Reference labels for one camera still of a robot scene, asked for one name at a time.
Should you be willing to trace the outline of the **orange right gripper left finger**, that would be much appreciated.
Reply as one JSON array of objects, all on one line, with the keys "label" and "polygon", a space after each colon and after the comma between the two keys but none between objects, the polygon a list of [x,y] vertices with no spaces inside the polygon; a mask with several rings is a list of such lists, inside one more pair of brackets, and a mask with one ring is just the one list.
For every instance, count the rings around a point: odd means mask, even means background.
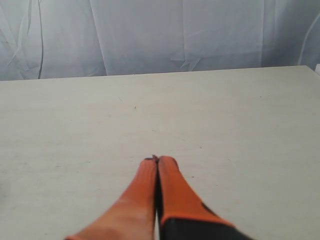
[{"label": "orange right gripper left finger", "polygon": [[157,158],[146,158],[122,195],[98,219],[67,240],[153,240]]}]

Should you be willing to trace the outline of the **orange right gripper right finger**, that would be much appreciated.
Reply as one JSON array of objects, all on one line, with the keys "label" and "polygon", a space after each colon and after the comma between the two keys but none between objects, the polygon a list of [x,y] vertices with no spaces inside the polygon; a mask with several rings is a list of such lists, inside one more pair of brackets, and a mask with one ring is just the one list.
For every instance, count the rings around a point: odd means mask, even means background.
[{"label": "orange right gripper right finger", "polygon": [[251,240],[214,213],[189,186],[177,161],[157,162],[157,212],[161,240]]}]

